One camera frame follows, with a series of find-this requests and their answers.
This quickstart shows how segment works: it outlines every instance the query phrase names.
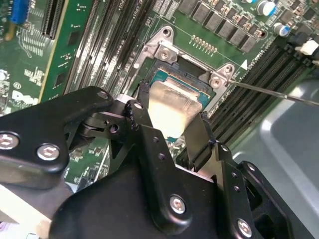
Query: capacitor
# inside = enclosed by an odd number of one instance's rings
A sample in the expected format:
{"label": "capacitor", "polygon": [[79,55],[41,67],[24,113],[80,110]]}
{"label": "capacitor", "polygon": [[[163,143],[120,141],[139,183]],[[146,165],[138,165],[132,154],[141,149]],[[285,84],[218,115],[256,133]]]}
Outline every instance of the capacitor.
{"label": "capacitor", "polygon": [[262,0],[258,3],[256,11],[258,15],[271,16],[275,13],[276,4],[272,1]]}
{"label": "capacitor", "polygon": [[8,71],[0,69],[0,81],[5,81],[7,79],[9,79]]}
{"label": "capacitor", "polygon": [[286,37],[289,35],[290,28],[288,26],[285,26],[285,25],[277,22],[274,24],[273,31],[274,31],[274,33],[276,33],[277,35],[279,35],[281,37]]}
{"label": "capacitor", "polygon": [[242,0],[242,2],[244,2],[244,3],[254,3],[254,2],[256,2],[256,0]]}

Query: black memory slot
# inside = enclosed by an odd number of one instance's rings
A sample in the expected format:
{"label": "black memory slot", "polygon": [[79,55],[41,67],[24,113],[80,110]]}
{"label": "black memory slot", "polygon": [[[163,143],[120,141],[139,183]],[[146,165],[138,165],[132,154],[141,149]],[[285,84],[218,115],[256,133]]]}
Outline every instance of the black memory slot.
{"label": "black memory slot", "polygon": [[[272,82],[272,79],[278,72],[281,71],[282,67],[285,66],[288,62],[288,54],[284,53],[278,60],[274,62],[271,68],[268,68],[267,74],[261,74],[260,81],[255,84],[255,86],[260,88],[266,88],[271,89],[269,87],[269,83]],[[243,117],[245,114],[243,111],[245,111],[246,108],[251,108],[251,105],[256,103],[256,95],[257,92],[251,91],[251,90],[245,90],[246,93],[243,95],[243,97],[239,100],[240,104],[236,104],[233,106],[230,112],[231,114],[226,115],[223,120],[227,123],[224,123],[223,125],[220,125],[214,130],[214,133],[217,135],[224,134],[225,130],[228,130],[231,128],[234,124],[234,120],[237,120],[238,117]]]}
{"label": "black memory slot", "polygon": [[134,4],[132,4],[131,1],[126,1],[127,4],[124,5],[122,10],[122,15],[120,16],[117,25],[116,30],[114,32],[114,36],[112,36],[112,40],[110,41],[110,44],[108,45],[108,48],[105,50],[104,56],[102,58],[102,62],[99,65],[97,74],[96,74],[96,86],[99,86],[102,84],[104,76],[105,76],[105,66],[109,65],[113,56],[118,56],[118,51],[123,48],[123,41],[125,41],[125,34],[131,29],[132,23],[130,23],[131,19],[133,19],[134,11],[136,11],[136,7],[139,4],[139,0],[135,0]]}
{"label": "black memory slot", "polygon": [[[280,84],[285,82],[293,74],[298,62],[291,62],[290,60],[292,59],[286,59],[284,61],[284,65],[277,67],[277,74],[274,77],[269,78],[264,88],[276,90]],[[236,111],[239,113],[239,116],[234,116],[233,119],[230,120],[230,124],[225,125],[223,131],[220,131],[216,134],[219,135],[223,140],[228,141],[230,135],[233,135],[234,132],[240,130],[240,128],[242,128],[247,121],[251,121],[251,117],[254,112],[263,106],[264,100],[268,96],[266,94],[251,90],[247,90],[247,92],[248,94],[246,100],[242,103],[239,103],[236,107]]]}
{"label": "black memory slot", "polygon": [[156,2],[153,0],[143,1],[143,5],[139,11],[139,14],[136,17],[135,23],[132,25],[132,29],[129,31],[123,49],[119,55],[119,59],[115,66],[115,70],[110,76],[110,83],[108,84],[108,89],[110,89],[110,91],[113,90],[114,84],[117,80],[118,73],[120,73],[125,67],[125,64],[128,62],[130,58],[131,52],[133,52],[136,45],[140,44],[139,42],[135,41],[135,38],[142,31],[142,26],[145,25],[148,15],[150,11],[152,11],[155,3]]}
{"label": "black memory slot", "polygon": [[[297,78],[307,69],[306,66],[300,66],[297,70],[294,71],[293,75],[291,75],[283,84],[281,84],[278,88],[275,90],[278,92],[284,92],[291,84],[293,84]],[[248,129],[248,127],[253,124],[255,121],[257,121],[263,113],[271,106],[271,104],[276,100],[275,97],[271,97],[264,94],[264,100],[261,102],[260,106],[256,109],[254,114],[251,115],[249,121],[245,121],[244,124],[241,125],[241,127],[238,129],[238,131],[234,131],[231,135],[229,135],[224,140],[227,141],[228,145],[231,145],[234,143],[236,139],[238,139],[245,130]]]}
{"label": "black memory slot", "polygon": [[120,0],[113,0],[107,6],[105,18],[103,19],[102,26],[98,32],[97,39],[94,42],[94,46],[91,48],[91,52],[86,59],[86,66],[83,67],[81,71],[82,78],[81,78],[81,83],[79,85],[80,89],[88,86],[90,83],[95,60],[101,50],[101,47],[105,39],[108,37],[108,33],[109,33],[108,30],[110,28],[110,24],[111,24],[112,18],[115,15],[115,12],[118,10],[119,3],[120,3]]}
{"label": "black memory slot", "polygon": [[[279,55],[280,52],[281,50],[279,47],[271,47],[267,52],[264,53],[264,55],[258,61],[258,64],[255,64],[255,66],[246,74],[242,82],[253,85],[255,81],[260,78],[260,75],[265,70],[267,70],[267,67],[269,67],[271,62]],[[228,114],[232,106],[234,106],[240,100],[240,98],[243,97],[244,93],[245,89],[239,87],[235,88],[231,93],[230,97],[228,97],[226,101],[220,105],[218,111],[214,114],[213,122],[223,120],[223,118],[226,114]]]}

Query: gray metal panel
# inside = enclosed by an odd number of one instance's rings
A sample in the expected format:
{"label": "gray metal panel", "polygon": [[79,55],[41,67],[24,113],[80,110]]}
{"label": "gray metal panel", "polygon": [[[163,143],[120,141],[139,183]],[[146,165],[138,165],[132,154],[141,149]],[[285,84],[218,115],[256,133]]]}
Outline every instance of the gray metal panel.
{"label": "gray metal panel", "polygon": [[[303,82],[292,95],[319,102],[319,82]],[[257,165],[319,239],[319,108],[281,101],[232,152]]]}

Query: hex screw head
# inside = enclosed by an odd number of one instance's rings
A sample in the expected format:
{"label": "hex screw head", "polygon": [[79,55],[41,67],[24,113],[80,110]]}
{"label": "hex screw head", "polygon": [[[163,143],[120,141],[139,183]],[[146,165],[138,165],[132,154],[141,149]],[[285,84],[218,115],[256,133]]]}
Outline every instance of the hex screw head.
{"label": "hex screw head", "polygon": [[38,148],[38,150],[36,151],[36,154],[42,160],[52,161],[59,157],[60,151],[53,144],[45,144]]}
{"label": "hex screw head", "polygon": [[0,149],[9,150],[15,148],[19,144],[19,139],[12,133],[0,134]]}
{"label": "hex screw head", "polygon": [[183,200],[177,196],[171,196],[169,204],[174,212],[183,214],[186,211],[186,206]]}
{"label": "hex screw head", "polygon": [[237,221],[237,226],[240,230],[240,232],[247,238],[251,238],[251,236],[253,235],[250,226],[248,225],[247,222],[245,222],[244,220],[242,220],[241,218],[238,219]]}

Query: black bracket arm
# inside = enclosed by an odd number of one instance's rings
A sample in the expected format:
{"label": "black bracket arm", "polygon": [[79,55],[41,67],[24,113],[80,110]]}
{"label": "black bracket arm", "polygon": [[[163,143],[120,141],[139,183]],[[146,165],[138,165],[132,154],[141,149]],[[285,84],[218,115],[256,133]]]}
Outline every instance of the black bracket arm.
{"label": "black bracket arm", "polygon": [[0,118],[0,183],[48,189],[60,181],[80,123],[113,98],[88,87]]}

